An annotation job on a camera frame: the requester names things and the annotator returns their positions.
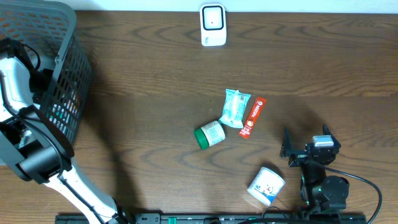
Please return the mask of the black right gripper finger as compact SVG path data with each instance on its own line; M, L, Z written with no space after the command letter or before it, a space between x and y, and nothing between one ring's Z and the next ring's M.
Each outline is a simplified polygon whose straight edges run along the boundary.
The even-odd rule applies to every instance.
M325 124L323 125L323 135L328 135L328 136L332 135L331 131L328 129L327 125Z
M289 131L287 128L284 129L284 139L280 150L280 157L289 157L293 152L292 143L290 140Z

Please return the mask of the white blue labelled jar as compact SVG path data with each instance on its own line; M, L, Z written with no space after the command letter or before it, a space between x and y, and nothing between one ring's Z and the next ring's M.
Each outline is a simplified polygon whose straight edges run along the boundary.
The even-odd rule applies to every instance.
M280 175L266 167L261 167L248 187L248 193L264 205L270 206L284 185L285 180Z

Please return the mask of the red coffee stick sachet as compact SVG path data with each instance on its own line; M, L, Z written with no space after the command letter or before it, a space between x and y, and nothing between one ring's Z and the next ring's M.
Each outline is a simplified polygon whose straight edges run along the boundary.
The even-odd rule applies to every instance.
M246 122L243 126L243 128L240 130L239 135L244 138L244 139L249 139L252 130L255 126L255 123L264 107L264 105L266 104L267 100L265 98L262 97L257 97L253 107L251 108L251 111L249 113L249 115L246 118Z

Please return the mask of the teal white snack packet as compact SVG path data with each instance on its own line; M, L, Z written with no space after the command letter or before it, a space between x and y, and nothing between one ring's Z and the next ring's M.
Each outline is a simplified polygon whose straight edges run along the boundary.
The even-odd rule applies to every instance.
M226 97L220 123L231 128L243 127L243 115L251 95L239 90L226 89Z

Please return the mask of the green lid white jar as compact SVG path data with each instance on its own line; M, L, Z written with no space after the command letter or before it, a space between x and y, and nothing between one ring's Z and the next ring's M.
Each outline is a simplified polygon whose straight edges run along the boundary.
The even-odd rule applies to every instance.
M201 149L208 149L215 144L225 140L225 133L218 121L212 121L193 132L195 139Z

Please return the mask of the white red package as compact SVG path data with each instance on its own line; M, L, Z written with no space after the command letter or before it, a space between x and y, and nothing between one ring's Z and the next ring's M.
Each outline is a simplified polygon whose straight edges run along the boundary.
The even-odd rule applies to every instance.
M72 90L70 97L67 98L66 94L63 94L61 102L59 104L54 103L51 107L50 111L53 115L49 116L49 120L56 126L62 126L62 122L69 124L76 120L78 115L78 103L76 100L79 99L79 95L75 90Z

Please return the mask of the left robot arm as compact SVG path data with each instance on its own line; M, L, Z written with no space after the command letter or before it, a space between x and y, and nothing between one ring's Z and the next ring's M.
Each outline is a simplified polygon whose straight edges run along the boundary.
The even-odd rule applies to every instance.
M135 223L74 160L71 142L35 105L52 81L27 54L28 45L1 40L1 160L22 180L44 184L69 200L89 223Z

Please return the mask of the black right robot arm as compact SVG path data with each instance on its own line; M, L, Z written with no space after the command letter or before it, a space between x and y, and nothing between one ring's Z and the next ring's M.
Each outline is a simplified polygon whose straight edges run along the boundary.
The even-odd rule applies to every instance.
M344 177L326 174L327 165L336 159L340 147L325 125L323 134L312 137L305 149L294 149L285 130L280 157L287 157L289 167L299 167L302 172L300 192L308 205L303 213L306 219L321 213L339 213L346 208L349 182Z

